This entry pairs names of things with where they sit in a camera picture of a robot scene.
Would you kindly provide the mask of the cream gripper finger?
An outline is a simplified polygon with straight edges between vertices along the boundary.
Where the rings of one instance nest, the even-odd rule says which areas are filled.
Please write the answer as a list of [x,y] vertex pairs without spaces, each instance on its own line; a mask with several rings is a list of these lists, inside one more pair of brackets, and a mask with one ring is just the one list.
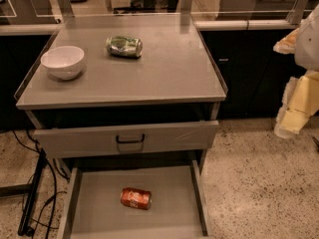
[[298,33],[299,29],[295,29],[292,32],[290,32],[287,36],[282,38],[274,45],[273,50],[279,54],[284,55],[294,54]]
[[299,79],[291,77],[282,97],[274,133],[292,138],[319,111],[319,73],[308,71]]

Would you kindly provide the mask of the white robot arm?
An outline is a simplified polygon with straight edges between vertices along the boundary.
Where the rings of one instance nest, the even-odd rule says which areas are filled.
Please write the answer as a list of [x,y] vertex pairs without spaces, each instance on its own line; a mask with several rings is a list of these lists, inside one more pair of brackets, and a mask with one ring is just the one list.
[[299,79],[291,77],[282,97],[274,133],[291,138],[319,111],[319,5],[301,25],[278,41],[273,50],[293,54],[295,63],[306,73]]

